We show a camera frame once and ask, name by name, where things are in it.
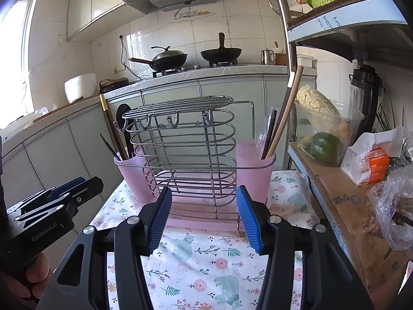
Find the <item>metal hook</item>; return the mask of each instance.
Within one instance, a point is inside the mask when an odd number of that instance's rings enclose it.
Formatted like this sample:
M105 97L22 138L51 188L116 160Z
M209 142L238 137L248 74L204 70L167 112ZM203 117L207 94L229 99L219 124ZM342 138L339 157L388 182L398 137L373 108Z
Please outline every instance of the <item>metal hook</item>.
M176 111L175 113L175 122L172 122L172 117L169 115L166 117L166 120L168 121L168 124L171 128L176 128L178 127L179 123L179 111Z
M147 120L148 123L146 124L146 126L144 126L143 123L142 123L142 121L141 121L140 119L136 119L136 123L137 123L139 129L141 129L141 130L148 130L148 129L151 128L152 116L151 116L150 114L148 114L146 120Z
M203 113L202 113L202 116L204 117L205 125L206 125L206 126L209 126L209 124L210 124L209 112L208 112L208 113L203 112Z
M120 128L119 125L118 125L118 122L117 122L117 121L113 121L113 125L114 125L114 126L116 127L116 129L119 130L121 133L123 133L123 132L126 130L126 128L127 128L127 123L128 123L128 121L125 120L125 123L123 124L123 128Z

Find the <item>floral tablecloth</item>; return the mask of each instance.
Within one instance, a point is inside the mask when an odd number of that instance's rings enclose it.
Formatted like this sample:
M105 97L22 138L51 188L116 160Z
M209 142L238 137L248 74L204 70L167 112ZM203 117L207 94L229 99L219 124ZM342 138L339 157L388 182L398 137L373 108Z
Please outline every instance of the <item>floral tablecloth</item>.
M308 179L294 171L273 172L267 206L292 225L311 228L319 218L309 203ZM139 214L123 181L92 220L97 229L117 226ZM248 239L236 232L166 227L160 245L142 257L154 309L253 310L265 275L267 256L258 256ZM114 254L107 257L107 288L112 310L119 309ZM295 253L291 309L300 309L301 252Z

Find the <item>stove burner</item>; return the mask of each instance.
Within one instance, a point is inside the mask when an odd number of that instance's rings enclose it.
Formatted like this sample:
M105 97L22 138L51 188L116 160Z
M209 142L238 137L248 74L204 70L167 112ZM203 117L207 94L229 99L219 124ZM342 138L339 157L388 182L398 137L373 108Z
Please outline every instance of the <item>stove burner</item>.
M171 70L167 70L167 71L153 71L152 75L154 76L154 78L158 77L158 73L160 73L161 75L170 75L170 74L174 74L174 73L179 73L182 72L182 68L173 68Z
M216 63L216 62L213 62L213 61L209 62L209 67L210 68L219 68L219 67L231 66L231 65L238 65L238 60L234 59L232 61L228 61L228 62L225 62L225 63Z

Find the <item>pan lid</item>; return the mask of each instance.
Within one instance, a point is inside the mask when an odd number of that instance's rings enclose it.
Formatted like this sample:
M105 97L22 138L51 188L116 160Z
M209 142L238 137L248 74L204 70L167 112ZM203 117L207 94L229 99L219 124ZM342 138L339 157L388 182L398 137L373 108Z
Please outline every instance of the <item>pan lid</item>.
M169 50L170 46L167 46L166 48L161 47L161 46L152 46L151 49L154 48L161 48L164 49L164 52L161 52L159 54L157 54L152 61L155 61L159 58L165 58L165 57L172 57L172 56L179 56L179 55L185 55L185 53L183 53L181 50Z

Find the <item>human hand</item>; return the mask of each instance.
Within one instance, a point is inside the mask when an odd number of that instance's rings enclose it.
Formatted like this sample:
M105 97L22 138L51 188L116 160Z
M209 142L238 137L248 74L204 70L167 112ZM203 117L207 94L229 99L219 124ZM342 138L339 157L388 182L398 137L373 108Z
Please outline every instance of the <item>human hand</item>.
M1 275L13 295L23 298L28 298L31 296L28 288L26 288L15 278L4 273L1 273ZM45 253L39 253L34 264L26 270L27 279L31 283L34 283L31 289L34 297L38 299L42 297L43 292L45 291L46 286L52 276L53 273L49 268L49 258Z

